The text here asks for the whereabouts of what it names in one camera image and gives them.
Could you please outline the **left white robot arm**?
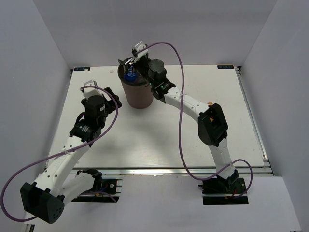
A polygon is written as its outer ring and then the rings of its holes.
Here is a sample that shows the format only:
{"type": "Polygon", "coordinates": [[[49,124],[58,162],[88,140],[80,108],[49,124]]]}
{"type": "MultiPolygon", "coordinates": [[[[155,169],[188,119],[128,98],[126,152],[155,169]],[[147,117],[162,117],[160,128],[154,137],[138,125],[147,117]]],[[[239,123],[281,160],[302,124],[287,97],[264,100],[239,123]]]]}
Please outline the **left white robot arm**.
{"type": "Polygon", "coordinates": [[[122,106],[109,87],[98,89],[89,85],[82,88],[82,93],[84,111],[69,132],[62,155],[54,158],[33,183],[25,183],[20,190],[25,211],[49,224],[55,223],[65,205],[79,195],[104,188],[101,172],[92,168],[83,169],[73,180],[65,181],[94,141],[102,137],[107,116],[122,106]]]}

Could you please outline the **Pocari Sweat blue bottle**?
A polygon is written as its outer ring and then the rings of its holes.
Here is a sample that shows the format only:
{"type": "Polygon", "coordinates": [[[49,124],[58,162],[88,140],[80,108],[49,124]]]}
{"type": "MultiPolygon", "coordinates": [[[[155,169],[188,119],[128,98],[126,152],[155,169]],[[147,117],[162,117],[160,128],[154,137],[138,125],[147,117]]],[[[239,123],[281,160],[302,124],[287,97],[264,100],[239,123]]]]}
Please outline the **Pocari Sweat blue bottle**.
{"type": "Polygon", "coordinates": [[[137,80],[137,74],[132,67],[128,68],[128,70],[124,72],[124,80],[130,83],[137,80]]]}

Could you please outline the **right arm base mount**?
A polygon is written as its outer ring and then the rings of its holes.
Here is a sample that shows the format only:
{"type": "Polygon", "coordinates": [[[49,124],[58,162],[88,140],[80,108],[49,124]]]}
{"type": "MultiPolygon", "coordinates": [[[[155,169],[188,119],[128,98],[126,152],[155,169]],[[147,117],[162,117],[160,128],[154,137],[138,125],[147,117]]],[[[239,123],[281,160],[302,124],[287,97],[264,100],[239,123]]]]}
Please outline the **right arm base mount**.
{"type": "Polygon", "coordinates": [[[244,178],[238,178],[229,189],[220,185],[216,178],[203,181],[198,187],[202,191],[203,205],[249,204],[247,194],[241,195],[246,190],[244,178]]]}

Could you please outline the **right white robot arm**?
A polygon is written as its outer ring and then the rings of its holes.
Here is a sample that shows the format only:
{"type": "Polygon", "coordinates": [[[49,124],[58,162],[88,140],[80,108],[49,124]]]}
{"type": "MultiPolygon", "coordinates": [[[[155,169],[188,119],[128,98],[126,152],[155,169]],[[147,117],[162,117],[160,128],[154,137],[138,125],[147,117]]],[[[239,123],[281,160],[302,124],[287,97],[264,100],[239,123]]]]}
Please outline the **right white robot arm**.
{"type": "Polygon", "coordinates": [[[197,123],[198,137],[209,147],[215,163],[213,180],[222,192],[228,193],[234,189],[239,174],[227,148],[228,124],[221,106],[217,103],[204,104],[185,95],[168,80],[164,62],[159,59],[149,59],[145,55],[118,62],[123,74],[128,74],[129,69],[132,69],[143,83],[150,85],[150,91],[157,100],[176,107],[181,115],[187,114],[197,123]]]}

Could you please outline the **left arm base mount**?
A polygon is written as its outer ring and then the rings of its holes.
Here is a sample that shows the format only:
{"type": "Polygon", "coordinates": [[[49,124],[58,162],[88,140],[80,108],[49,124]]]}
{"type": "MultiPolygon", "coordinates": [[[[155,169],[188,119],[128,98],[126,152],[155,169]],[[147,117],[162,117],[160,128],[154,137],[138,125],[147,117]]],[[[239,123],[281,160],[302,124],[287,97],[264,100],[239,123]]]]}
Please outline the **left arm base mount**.
{"type": "Polygon", "coordinates": [[[72,202],[84,203],[116,203],[120,198],[123,180],[119,177],[107,177],[96,169],[78,170],[75,177],[80,174],[90,175],[95,179],[93,187],[84,191],[72,202]]]}

